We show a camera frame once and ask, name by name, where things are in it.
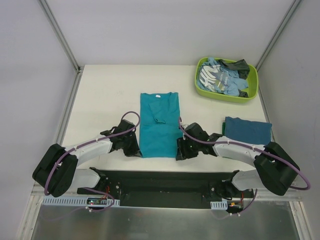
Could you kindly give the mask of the teal t-shirt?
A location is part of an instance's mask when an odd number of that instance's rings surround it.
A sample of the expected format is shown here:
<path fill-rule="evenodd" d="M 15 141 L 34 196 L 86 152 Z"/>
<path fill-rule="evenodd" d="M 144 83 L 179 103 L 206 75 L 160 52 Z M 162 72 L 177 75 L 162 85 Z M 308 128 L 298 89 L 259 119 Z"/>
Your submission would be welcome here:
<path fill-rule="evenodd" d="M 139 147 L 143 158 L 175 158 L 180 104 L 177 92 L 141 93 Z"/>

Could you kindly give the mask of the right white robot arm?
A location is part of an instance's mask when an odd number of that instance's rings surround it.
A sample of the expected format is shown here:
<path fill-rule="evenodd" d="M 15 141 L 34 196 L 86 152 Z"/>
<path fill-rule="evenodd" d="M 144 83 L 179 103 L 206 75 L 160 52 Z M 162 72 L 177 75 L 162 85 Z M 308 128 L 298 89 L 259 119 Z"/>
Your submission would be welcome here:
<path fill-rule="evenodd" d="M 275 142 L 254 145 L 217 133 L 209 135 L 196 122 L 179 128 L 183 136 L 177 139 L 176 160 L 195 158 L 203 153 L 253 167 L 252 170 L 235 170 L 229 178 L 222 180 L 216 188 L 222 197 L 234 198 L 249 189 L 266 189 L 284 196 L 300 174 L 293 159 Z"/>

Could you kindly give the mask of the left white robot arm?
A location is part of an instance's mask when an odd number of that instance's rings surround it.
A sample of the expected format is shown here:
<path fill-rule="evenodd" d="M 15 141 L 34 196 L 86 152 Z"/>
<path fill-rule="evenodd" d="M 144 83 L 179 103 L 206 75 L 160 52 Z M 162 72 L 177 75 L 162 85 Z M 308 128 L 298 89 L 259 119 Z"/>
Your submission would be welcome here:
<path fill-rule="evenodd" d="M 99 195 L 105 191 L 103 174 L 90 167 L 77 169 L 78 166 L 101 155 L 122 150 L 126 157 L 141 157 L 136 126 L 122 119 L 118 126 L 102 131 L 95 138 L 73 146 L 51 145 L 32 173 L 32 178 L 44 188 L 48 196 L 60 197 L 69 188 L 89 188 Z"/>

